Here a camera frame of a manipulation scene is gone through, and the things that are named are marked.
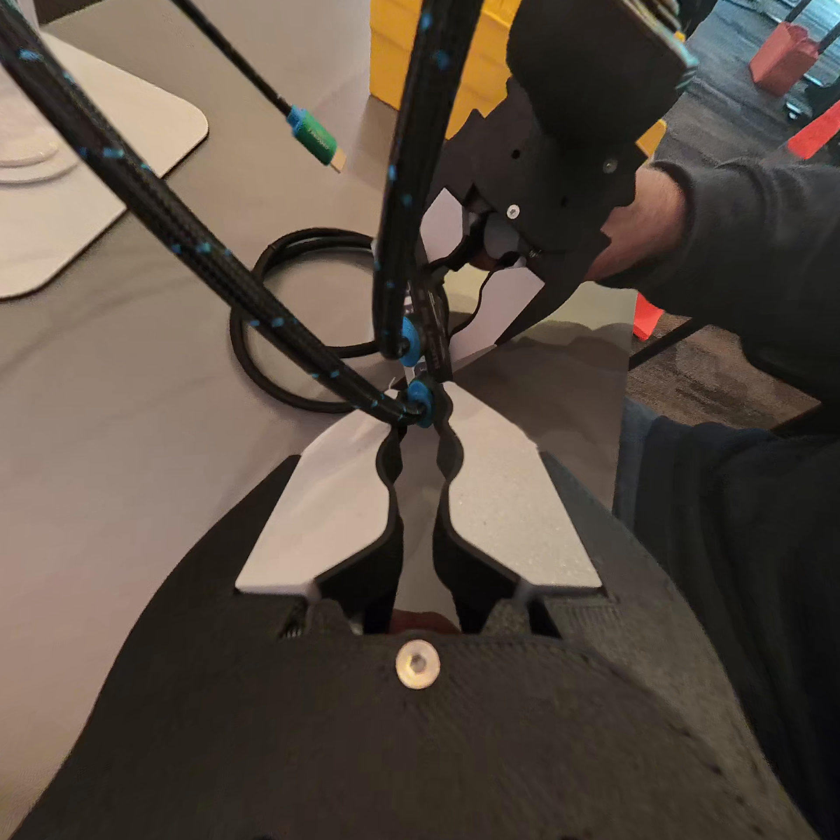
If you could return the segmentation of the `person's right forearm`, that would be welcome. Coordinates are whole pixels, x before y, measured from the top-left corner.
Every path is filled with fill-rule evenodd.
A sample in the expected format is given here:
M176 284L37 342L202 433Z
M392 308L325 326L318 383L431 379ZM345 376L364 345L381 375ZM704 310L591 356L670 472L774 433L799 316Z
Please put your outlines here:
M737 335L791 383L838 403L839 170L751 159L661 162L686 200L681 239L623 276L657 307Z

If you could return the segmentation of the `black hdmi switch box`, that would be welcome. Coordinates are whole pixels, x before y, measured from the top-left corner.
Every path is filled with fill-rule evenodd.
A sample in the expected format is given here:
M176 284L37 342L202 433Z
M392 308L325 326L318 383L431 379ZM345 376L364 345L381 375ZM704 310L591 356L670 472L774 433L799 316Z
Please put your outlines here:
M372 236L340 227L308 227L285 234L270 243L259 255L253 268L258 280L265 282L275 270L321 252L351 256L369 256ZM228 321L231 350L241 371L261 392L275 402L305 413L345 415L354 408L347 402L317 400L289 391L263 372L255 361L246 336L248 324L236 311Z

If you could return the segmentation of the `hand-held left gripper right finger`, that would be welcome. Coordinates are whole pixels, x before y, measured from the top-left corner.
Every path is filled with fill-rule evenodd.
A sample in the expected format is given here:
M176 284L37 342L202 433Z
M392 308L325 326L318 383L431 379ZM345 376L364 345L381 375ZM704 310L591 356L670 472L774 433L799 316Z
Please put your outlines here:
M439 575L458 597L523 601L601 590L538 446L518 425L462 387L442 387L437 467L447 546Z

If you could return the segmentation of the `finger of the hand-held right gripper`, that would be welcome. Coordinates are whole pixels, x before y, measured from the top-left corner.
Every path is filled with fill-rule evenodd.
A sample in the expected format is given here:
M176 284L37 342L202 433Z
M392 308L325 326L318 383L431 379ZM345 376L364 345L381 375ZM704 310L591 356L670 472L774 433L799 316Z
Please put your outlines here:
M476 309L454 330L454 355L483 355L552 315L552 290L525 265L496 269Z
M443 262L474 229L478 231L478 246L482 249L483 227L492 214L492 208L481 203L473 209L464 208L449 191L439 191L430 198L419 228L418 288L430 289L439 283L448 297L477 297L487 270L473 267L469 259L459 269L447 269Z

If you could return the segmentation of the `orange cone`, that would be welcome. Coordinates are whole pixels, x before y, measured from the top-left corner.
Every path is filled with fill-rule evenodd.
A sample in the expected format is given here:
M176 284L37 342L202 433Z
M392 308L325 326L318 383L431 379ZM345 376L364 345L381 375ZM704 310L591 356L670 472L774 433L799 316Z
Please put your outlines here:
M656 307L638 292L633 318L633 335L642 342L650 340L665 311Z

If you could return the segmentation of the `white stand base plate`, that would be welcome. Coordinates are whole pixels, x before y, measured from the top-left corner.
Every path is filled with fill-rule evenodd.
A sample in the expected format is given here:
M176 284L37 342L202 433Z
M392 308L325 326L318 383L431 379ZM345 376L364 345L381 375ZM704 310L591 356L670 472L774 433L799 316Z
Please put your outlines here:
M41 38L156 175L167 175L205 141L208 122L198 107L45 31ZM56 157L74 165L38 182L2 176L3 301L48 285L126 212L77 156Z

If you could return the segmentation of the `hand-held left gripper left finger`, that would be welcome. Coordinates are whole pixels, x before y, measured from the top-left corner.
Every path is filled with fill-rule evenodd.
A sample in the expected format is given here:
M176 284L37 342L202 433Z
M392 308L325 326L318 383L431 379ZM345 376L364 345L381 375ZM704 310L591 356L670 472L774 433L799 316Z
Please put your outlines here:
M392 480L376 459L392 431L354 411L310 442L238 574L238 592L319 598L327 573L385 534Z

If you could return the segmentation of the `yellow plastic bin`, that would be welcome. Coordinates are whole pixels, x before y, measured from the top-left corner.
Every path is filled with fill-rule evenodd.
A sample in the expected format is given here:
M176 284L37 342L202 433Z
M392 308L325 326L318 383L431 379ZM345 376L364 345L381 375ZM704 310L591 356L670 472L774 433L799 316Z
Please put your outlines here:
M439 177L464 195L547 183L620 185L657 146L633 134L693 71L675 31L643 2L517 2L502 20L477 2L415 5L413 52L388 161L395 190Z

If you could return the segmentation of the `person's right hand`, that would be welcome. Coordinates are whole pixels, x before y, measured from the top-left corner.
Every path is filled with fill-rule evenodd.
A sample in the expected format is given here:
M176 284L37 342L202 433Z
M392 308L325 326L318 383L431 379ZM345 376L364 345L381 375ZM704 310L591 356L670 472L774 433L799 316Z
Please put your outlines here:
M655 165L636 172L635 197L612 210L602 232L609 245L584 276L603 281L662 259L681 242L688 218L687 199L677 181Z

